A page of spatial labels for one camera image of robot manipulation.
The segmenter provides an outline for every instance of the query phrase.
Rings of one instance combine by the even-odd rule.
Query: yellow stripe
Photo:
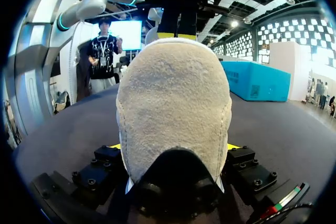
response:
[[[174,38],[173,33],[157,33],[157,36],[158,36],[159,39]]]
[[[110,148],[118,148],[118,149],[120,149],[120,144],[116,144],[114,146],[110,146]],[[232,144],[227,144],[227,148],[228,148],[228,150],[231,150],[232,148],[240,148],[240,147],[238,147],[236,145],[232,145]]]
[[[190,34],[179,34],[178,35],[179,38],[186,38],[186,39],[192,39],[192,40],[196,40],[196,35],[190,35]]]

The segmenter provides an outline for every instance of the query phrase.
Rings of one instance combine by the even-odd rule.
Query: beige fabric cover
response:
[[[116,103],[122,157],[133,182],[171,148],[194,152],[217,181],[232,101],[209,48],[182,38],[147,45],[124,73]]]

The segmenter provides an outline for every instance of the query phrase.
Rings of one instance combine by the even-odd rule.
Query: display screen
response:
[[[115,37],[122,38],[122,50],[139,50],[141,49],[141,30],[142,21],[125,20],[111,22],[109,32]],[[92,37],[98,36],[99,25],[93,25]]]

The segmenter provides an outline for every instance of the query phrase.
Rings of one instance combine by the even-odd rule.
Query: cyan box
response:
[[[222,61],[230,91],[246,101],[286,102],[290,74],[254,62]]]

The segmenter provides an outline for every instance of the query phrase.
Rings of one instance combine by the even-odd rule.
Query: white column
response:
[[[306,98],[310,69],[299,44],[291,41],[271,43],[269,66],[291,74],[289,100]]]

